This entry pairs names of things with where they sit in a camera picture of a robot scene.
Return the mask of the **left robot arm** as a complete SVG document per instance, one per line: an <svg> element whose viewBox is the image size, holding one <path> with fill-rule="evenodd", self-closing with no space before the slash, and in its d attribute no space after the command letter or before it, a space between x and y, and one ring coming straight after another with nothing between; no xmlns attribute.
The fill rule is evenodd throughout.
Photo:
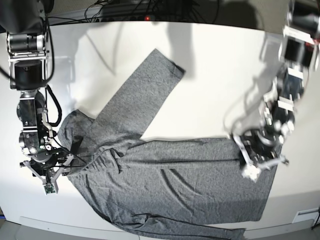
<svg viewBox="0 0 320 240"><path fill-rule="evenodd" d="M241 174L252 181L264 170L289 163L280 150L295 129L295 103L305 92L304 73L318 67L319 7L290 1L282 34L278 51L282 66L260 100L258 126L231 133L244 160Z"/></svg>

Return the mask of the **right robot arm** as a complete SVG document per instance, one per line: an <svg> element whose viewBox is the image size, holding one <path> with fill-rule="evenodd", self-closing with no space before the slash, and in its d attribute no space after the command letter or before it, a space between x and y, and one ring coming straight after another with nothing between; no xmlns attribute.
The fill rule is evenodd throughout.
<svg viewBox="0 0 320 240"><path fill-rule="evenodd" d="M55 72L53 38L48 20L51 0L3 0L0 25L6 31L9 69L2 74L10 88L20 92L16 113L22 123L19 143L27 160L20 163L39 178L46 194L58 192L57 179L74 167L73 160L82 139L70 148L53 146L61 122L49 122L47 95L53 91L49 81ZM40 92L45 88L46 94Z"/></svg>

